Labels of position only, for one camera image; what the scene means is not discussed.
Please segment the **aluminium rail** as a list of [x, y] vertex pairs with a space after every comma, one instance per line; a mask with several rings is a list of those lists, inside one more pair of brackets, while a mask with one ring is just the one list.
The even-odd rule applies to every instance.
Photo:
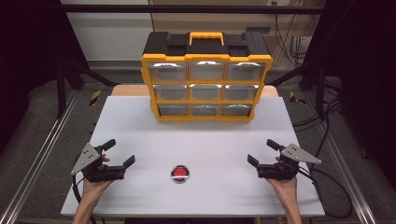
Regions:
[[343, 158], [333, 139], [327, 120], [320, 123], [319, 128], [322, 132], [324, 142], [328, 145], [329, 154], [331, 155], [334, 167], [350, 195], [353, 207], [361, 224], [377, 224], [375, 216], [369, 204], [366, 202], [358, 182], [350, 171], [346, 160]]
[[79, 96], [78, 91], [71, 91], [66, 101], [66, 107], [62, 115], [56, 119], [47, 135], [44, 143], [39, 149], [35, 159], [30, 166], [27, 174], [22, 180], [18, 190], [14, 194], [11, 202], [8, 204], [0, 216], [0, 224], [14, 224], [21, 209], [23, 208], [41, 170], [43, 169], [55, 143], [57, 142], [64, 125], [66, 124], [71, 111], [73, 110], [76, 100]]

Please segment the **black horizontal bar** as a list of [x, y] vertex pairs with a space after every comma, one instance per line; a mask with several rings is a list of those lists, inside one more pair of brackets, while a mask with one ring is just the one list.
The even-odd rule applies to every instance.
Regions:
[[221, 14], [324, 14], [331, 7], [254, 7], [198, 5], [61, 5], [65, 12], [80, 13], [221, 13]]

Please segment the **person's left hand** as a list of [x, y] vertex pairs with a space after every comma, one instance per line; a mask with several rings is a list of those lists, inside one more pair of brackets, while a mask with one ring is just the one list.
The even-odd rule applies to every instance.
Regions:
[[84, 179], [82, 195], [84, 198], [100, 198], [111, 184], [112, 181], [90, 182], [88, 179]]

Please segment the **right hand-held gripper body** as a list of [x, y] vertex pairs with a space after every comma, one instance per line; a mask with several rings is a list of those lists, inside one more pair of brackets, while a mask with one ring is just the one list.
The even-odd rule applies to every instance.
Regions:
[[256, 167], [259, 178], [272, 178], [275, 180], [290, 180], [299, 172], [299, 162], [321, 164], [321, 160], [304, 149], [289, 144], [280, 145], [279, 161], [274, 164], [259, 164]]

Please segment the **black metal stand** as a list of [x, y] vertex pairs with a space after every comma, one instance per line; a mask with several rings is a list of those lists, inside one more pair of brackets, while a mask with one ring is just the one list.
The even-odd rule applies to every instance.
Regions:
[[315, 109], [317, 114], [323, 119], [325, 76], [322, 72], [322, 67], [320, 63], [316, 62], [315, 60], [309, 60], [308, 62], [303, 63], [301, 66], [289, 71], [286, 75], [269, 82], [269, 85], [274, 87], [279, 86], [285, 81], [298, 75], [303, 76], [299, 84], [299, 87], [302, 91], [309, 91], [312, 89], [313, 86], [316, 86]]
[[65, 82], [68, 82], [73, 90], [81, 90], [84, 87], [84, 81], [80, 77], [81, 74], [85, 74], [108, 87], [115, 87], [118, 85], [117, 82], [102, 77], [93, 72], [88, 66], [84, 66], [75, 61], [67, 60], [59, 63], [56, 67], [58, 119], [61, 118], [66, 111]]

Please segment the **black curtain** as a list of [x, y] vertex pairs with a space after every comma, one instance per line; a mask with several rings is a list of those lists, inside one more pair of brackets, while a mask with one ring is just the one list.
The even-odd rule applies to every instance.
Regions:
[[396, 189], [396, 0], [326, 0], [314, 38], [362, 147]]
[[0, 153], [29, 106], [29, 92], [60, 63], [87, 61], [61, 0], [0, 0]]

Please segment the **round clear case red disc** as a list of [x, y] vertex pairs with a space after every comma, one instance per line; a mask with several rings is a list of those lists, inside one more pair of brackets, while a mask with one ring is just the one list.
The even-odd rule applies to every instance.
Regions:
[[190, 171], [185, 165], [177, 165], [171, 172], [171, 179], [178, 184], [185, 183], [190, 177]]

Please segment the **yellow black striped tape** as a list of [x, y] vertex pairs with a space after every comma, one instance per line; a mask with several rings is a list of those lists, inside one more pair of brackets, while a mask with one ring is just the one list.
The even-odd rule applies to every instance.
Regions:
[[290, 101], [291, 101], [292, 103], [296, 103], [296, 104], [300, 104], [300, 105], [306, 104], [306, 100], [304, 100], [304, 99], [297, 99], [297, 98], [296, 98], [294, 91], [290, 91]]
[[96, 104], [96, 102], [97, 102], [97, 100], [98, 100], [98, 98], [99, 98], [99, 96], [100, 96], [100, 94], [101, 94], [101, 91], [95, 91], [94, 93], [93, 93], [93, 95], [92, 95], [92, 98], [91, 98], [91, 100], [90, 100], [90, 103], [89, 103], [89, 105], [95, 105]]

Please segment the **person's right hand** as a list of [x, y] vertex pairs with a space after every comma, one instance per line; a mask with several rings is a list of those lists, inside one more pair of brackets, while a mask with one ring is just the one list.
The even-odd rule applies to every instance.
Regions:
[[281, 202], [291, 202], [297, 200], [297, 178], [290, 180], [275, 180], [267, 178], [267, 181], [276, 192], [277, 198]]

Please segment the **yellow black drawer organizer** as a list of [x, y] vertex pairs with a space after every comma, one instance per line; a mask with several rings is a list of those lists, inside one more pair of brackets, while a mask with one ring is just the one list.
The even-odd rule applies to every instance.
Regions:
[[260, 33], [152, 32], [141, 63], [156, 119], [235, 122], [254, 118], [273, 58]]

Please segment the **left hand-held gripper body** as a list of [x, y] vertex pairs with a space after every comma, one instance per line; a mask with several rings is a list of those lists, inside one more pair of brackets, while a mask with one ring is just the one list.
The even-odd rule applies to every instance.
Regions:
[[90, 182], [119, 180], [124, 178], [126, 169], [123, 165], [108, 166], [104, 164], [101, 146], [94, 147], [87, 143], [78, 155], [71, 175], [82, 172]]

